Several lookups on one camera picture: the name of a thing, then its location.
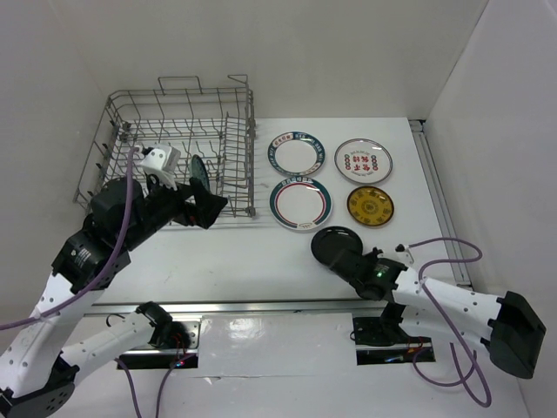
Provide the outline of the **blue floral plate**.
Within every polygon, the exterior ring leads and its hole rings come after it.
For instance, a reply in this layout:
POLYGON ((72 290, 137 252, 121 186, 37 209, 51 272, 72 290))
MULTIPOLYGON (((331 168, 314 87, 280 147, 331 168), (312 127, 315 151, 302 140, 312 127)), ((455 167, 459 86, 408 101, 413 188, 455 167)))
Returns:
POLYGON ((191 157, 190 170, 191 177, 199 180, 205 190, 209 192, 211 190, 210 177, 204 161, 197 154, 191 157))

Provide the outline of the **black plate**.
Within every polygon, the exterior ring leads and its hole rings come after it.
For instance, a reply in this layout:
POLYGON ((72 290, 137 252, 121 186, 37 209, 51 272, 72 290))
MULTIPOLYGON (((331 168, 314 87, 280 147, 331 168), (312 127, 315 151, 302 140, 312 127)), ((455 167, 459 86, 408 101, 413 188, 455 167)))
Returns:
POLYGON ((312 237, 310 248, 314 259, 328 266, 343 250, 362 254, 363 242, 356 232, 345 226, 328 226, 312 237))

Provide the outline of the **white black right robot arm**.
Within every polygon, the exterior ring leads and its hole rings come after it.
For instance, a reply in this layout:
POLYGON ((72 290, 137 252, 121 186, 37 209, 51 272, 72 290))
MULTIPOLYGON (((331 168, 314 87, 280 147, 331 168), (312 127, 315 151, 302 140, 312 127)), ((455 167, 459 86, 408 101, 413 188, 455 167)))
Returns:
POLYGON ((432 278, 382 258, 342 249, 325 266, 364 300, 383 300, 379 330, 389 341, 405 335, 465 342, 488 355, 500 370, 531 379, 546 327, 520 294, 477 293, 432 278))

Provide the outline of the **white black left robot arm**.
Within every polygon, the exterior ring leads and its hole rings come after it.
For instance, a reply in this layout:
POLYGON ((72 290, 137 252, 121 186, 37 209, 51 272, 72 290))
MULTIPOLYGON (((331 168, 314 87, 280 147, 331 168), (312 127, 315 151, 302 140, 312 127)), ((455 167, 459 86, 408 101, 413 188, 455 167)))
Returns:
POLYGON ((124 352, 149 345, 184 348, 185 328, 159 304, 148 301, 89 339, 67 340, 89 308, 126 268, 130 253, 171 222, 207 229, 228 200, 190 179, 174 189, 135 179, 113 179, 91 200, 82 228, 64 243, 52 263, 44 292, 1 356, 1 415, 48 417, 76 386, 124 352))

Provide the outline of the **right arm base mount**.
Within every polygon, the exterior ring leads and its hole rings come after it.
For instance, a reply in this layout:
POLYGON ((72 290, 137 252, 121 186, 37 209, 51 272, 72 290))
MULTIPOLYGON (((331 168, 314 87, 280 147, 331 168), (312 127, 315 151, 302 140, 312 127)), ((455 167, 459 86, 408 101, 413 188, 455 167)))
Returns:
POLYGON ((410 336, 400 327, 403 307, 388 303, 379 316, 352 319, 350 340, 356 346, 358 366, 435 362, 430 338, 410 336))

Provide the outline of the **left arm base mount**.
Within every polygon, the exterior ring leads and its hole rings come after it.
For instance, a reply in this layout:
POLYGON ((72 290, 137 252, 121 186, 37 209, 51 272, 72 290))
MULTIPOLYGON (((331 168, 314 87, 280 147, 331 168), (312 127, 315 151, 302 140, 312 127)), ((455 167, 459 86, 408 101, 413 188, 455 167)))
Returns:
POLYGON ((130 370, 166 370, 172 365, 176 369, 194 369, 199 361, 200 331, 200 317, 178 315, 162 341, 134 347, 118 358, 130 370))

